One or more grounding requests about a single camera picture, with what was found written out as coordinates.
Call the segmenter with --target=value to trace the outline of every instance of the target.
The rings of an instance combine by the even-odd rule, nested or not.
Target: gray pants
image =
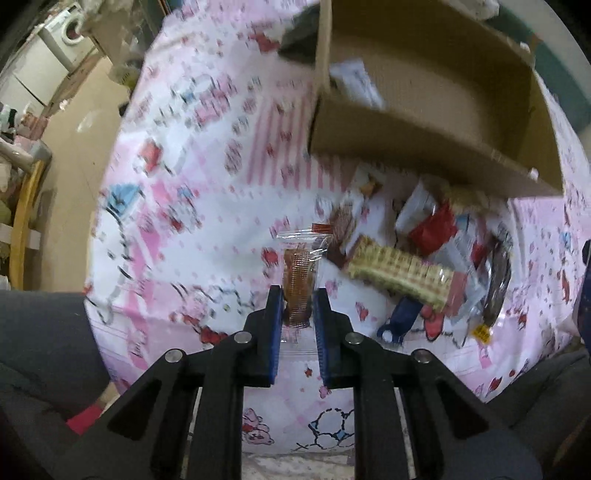
[[[94,403],[109,382],[83,301],[81,294],[0,291],[0,478],[15,459],[40,466],[21,479],[51,475],[77,438],[64,421]],[[545,471],[590,405],[584,351],[538,364],[489,403]]]

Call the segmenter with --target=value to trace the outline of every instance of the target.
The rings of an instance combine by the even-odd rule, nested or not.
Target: washing machine
[[[68,72],[76,70],[95,47],[91,39],[80,35],[82,22],[82,8],[80,4],[73,3],[49,20],[39,32],[39,36]]]

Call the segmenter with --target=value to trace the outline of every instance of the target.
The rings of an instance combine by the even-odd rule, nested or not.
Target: pink tablecloth
[[[285,19],[302,2],[251,3],[190,2],[165,20],[116,140],[93,227],[87,310],[120,390],[166,350],[196,352],[239,330],[281,281],[277,232],[326,220],[351,177],[350,161],[322,168],[307,155],[313,72],[277,56]],[[433,351],[482,400],[565,346],[570,337],[558,327],[584,273],[589,165],[543,89],[566,193],[499,202],[520,260],[492,343],[484,347],[466,338],[465,322],[448,321],[430,342],[419,317],[401,347]],[[396,215],[417,176],[386,175],[388,188],[367,205],[362,230],[395,245]],[[366,335],[394,308],[328,262],[319,285]],[[311,353],[283,357],[277,384],[247,390],[244,405],[245,450],[353,443],[352,393],[327,390]]]

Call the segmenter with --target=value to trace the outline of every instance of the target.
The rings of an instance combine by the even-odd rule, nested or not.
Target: yellow label
[[[485,345],[487,345],[488,342],[491,341],[491,330],[486,325],[479,325],[478,327],[476,327],[472,332],[472,335],[474,335]]]

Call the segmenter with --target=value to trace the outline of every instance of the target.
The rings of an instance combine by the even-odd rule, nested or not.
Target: red snack wrapper
[[[439,250],[456,233],[456,218],[449,202],[446,202],[433,215],[419,223],[408,237],[419,248],[421,254],[427,257]]]

